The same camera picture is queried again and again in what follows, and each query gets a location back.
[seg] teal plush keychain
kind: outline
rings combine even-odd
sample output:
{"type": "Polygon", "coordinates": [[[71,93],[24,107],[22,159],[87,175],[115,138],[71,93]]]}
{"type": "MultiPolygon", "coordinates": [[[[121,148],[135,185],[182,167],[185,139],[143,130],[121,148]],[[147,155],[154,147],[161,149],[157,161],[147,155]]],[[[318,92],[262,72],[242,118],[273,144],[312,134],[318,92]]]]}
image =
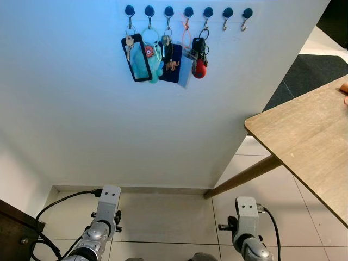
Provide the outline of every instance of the teal plush keychain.
{"type": "MultiPolygon", "coordinates": [[[[144,49],[152,74],[152,80],[150,80],[149,82],[156,83],[158,81],[158,77],[162,76],[163,74],[162,52],[161,47],[158,45],[159,34],[151,26],[151,17],[154,15],[153,7],[148,5],[145,8],[145,14],[148,17],[149,24],[141,34],[143,40],[145,32],[151,31],[155,32],[157,35],[157,41],[154,41],[153,44],[150,44],[149,42],[144,40],[144,49]]],[[[142,78],[142,76],[147,75],[141,49],[138,49],[134,55],[134,64],[132,65],[132,69],[134,71],[134,74],[137,75],[138,78],[142,78]]]]}

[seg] white wall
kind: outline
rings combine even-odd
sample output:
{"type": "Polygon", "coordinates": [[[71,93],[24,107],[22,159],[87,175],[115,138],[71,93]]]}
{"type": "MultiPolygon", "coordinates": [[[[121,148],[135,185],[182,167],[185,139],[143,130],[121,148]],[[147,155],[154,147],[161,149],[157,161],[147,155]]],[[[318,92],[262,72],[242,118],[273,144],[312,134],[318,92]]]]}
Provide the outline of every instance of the white wall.
{"type": "Polygon", "coordinates": [[[0,135],[0,199],[36,217],[44,207],[52,183],[37,171],[0,135]]]}
{"type": "MultiPolygon", "coordinates": [[[[129,1],[139,32],[146,4],[177,14],[191,4],[193,36],[203,7],[213,7],[208,73],[187,89],[132,81],[120,44],[125,2],[2,1],[0,129],[55,184],[213,187],[245,137],[244,120],[262,111],[329,0],[225,1],[234,8],[225,32],[220,1],[129,1]],[[257,13],[242,33],[249,5],[257,13]]],[[[180,40],[179,16],[171,27],[180,40]]]]}

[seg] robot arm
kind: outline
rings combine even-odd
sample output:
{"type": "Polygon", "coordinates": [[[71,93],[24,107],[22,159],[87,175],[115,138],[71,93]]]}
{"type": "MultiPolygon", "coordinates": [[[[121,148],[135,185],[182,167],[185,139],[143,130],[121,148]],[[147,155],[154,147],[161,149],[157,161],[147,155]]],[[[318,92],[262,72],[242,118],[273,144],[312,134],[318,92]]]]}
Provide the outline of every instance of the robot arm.
{"type": "Polygon", "coordinates": [[[257,228],[260,205],[253,197],[237,197],[235,208],[238,219],[229,216],[228,225],[218,225],[219,230],[232,231],[234,248],[241,253],[244,261],[274,261],[272,253],[261,242],[257,228]]]}
{"type": "Polygon", "coordinates": [[[100,261],[105,251],[107,240],[115,232],[121,232],[118,227],[121,212],[117,211],[121,189],[105,185],[98,203],[96,213],[92,213],[93,221],[82,234],[81,241],[63,261],[100,261]]]}

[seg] key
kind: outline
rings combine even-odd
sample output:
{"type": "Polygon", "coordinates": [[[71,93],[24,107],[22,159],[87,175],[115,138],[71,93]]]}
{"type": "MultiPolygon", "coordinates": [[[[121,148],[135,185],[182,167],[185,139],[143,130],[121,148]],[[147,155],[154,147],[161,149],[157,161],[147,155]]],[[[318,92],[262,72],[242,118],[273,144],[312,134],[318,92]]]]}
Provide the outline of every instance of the key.
{"type": "Polygon", "coordinates": [[[170,44],[171,42],[171,38],[169,35],[163,35],[162,36],[162,45],[163,45],[163,53],[162,53],[162,57],[165,58],[165,51],[166,51],[166,47],[170,44]]]}
{"type": "Polygon", "coordinates": [[[134,46],[134,39],[130,36],[127,35],[126,36],[126,45],[127,45],[127,61],[129,61],[131,59],[131,49],[134,46]]]}

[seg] tile floor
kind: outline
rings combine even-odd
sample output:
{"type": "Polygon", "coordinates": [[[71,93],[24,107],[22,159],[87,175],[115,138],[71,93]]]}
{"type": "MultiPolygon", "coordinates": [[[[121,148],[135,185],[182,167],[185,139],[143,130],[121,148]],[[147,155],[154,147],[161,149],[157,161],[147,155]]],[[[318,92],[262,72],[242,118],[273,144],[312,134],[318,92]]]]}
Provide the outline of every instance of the tile floor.
{"type": "MultiPolygon", "coordinates": [[[[319,28],[314,28],[301,53],[339,55],[348,61],[348,51],[319,28]]],[[[268,155],[262,145],[247,136],[218,184],[268,155]]],[[[68,194],[60,192],[58,198],[68,194]]],[[[283,260],[348,260],[348,229],[284,167],[210,200],[199,195],[121,194],[123,231],[107,243],[102,260],[142,257],[145,261],[184,261],[196,252],[205,252],[220,261],[242,261],[231,245],[230,232],[216,230],[217,224],[226,223],[227,216],[235,215],[234,199],[241,195],[255,197],[272,211],[279,227],[283,260]]],[[[44,233],[66,251],[90,223],[97,202],[92,195],[81,195],[57,205],[46,218],[44,233]]],[[[261,214],[259,223],[264,243],[276,257],[269,217],[261,214]]],[[[43,245],[36,247],[35,254],[42,261],[55,260],[43,245]]]]}

